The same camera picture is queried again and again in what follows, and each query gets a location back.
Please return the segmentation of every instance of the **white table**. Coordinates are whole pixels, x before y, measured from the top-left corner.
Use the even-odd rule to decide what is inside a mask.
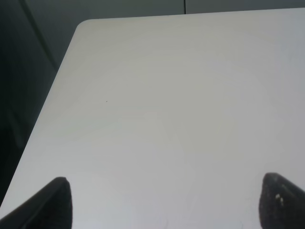
[[[0,209],[57,176],[73,228],[257,229],[305,188],[305,9],[81,23]]]

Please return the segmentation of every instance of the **black object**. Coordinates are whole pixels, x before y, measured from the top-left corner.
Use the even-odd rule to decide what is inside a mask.
[[[71,229],[70,184],[57,177],[0,220],[0,229]]]
[[[259,202],[263,229],[305,229],[305,192],[277,173],[267,173]]]

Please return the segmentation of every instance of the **dark background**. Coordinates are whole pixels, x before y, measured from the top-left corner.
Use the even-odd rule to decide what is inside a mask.
[[[305,0],[0,0],[0,204],[82,21],[299,7]]]

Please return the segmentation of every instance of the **table surface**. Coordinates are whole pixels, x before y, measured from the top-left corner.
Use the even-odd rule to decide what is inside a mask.
[[[305,188],[305,9],[92,20],[0,208],[65,176],[73,228],[257,229],[266,172]]]

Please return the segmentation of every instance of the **gray panel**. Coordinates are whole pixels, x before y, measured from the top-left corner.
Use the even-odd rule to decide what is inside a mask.
[[[185,0],[186,13],[269,10],[305,7],[305,0]]]
[[[58,65],[84,20],[184,14],[183,0],[26,0],[26,4]]]

